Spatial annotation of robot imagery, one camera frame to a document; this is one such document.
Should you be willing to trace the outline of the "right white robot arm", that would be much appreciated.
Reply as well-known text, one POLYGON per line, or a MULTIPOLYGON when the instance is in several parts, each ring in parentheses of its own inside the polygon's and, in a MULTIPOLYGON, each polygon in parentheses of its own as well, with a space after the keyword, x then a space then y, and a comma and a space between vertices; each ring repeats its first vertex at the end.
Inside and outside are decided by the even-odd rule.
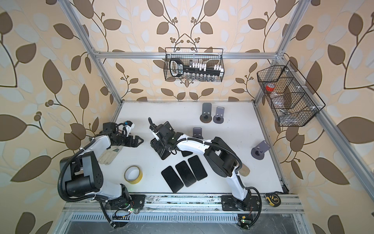
POLYGON ((243 167, 243 163, 220 137, 204 140, 175 132, 168 121, 158 126, 153 123, 151 118, 148 118, 148 121, 154 136, 154 139, 151 140, 151 147, 162 160, 171 154, 176 155, 177 152, 203 155, 213 172, 227 179, 231 195, 222 196, 224 211, 261 213, 260 192, 255 187, 244 186, 239 176, 239 170, 243 167))

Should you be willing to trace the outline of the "black phone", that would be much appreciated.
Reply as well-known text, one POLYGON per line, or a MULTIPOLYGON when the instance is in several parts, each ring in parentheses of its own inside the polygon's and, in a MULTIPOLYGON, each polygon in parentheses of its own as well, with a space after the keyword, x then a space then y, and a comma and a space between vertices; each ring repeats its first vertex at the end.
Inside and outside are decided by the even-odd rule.
POLYGON ((180 162, 175 168, 186 187, 190 187, 197 181, 186 161, 180 162))
POLYGON ((190 151, 181 151, 183 157, 188 157, 193 155, 193 152, 190 151))
POLYGON ((173 193, 177 193, 184 187, 182 180, 179 178, 179 176, 171 166, 168 166, 166 169, 164 169, 161 172, 161 175, 163 176, 164 180, 173 193))
POLYGON ((207 177, 207 173, 197 155, 189 158, 188 162, 197 181, 201 181, 207 177))
POLYGON ((168 156, 171 155, 171 152, 167 150, 161 143, 156 142, 154 145, 154 150, 160 156, 162 160, 165 160, 168 156))

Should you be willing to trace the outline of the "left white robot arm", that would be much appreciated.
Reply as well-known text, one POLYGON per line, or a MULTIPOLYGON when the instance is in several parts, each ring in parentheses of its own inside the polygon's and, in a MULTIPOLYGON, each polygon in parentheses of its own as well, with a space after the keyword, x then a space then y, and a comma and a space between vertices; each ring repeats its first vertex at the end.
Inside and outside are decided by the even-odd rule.
POLYGON ((60 161, 57 191, 64 201, 91 199, 108 204, 112 210, 143 209, 145 195, 130 195, 125 185, 104 178, 98 158, 110 147, 109 136, 96 136, 76 154, 60 161))

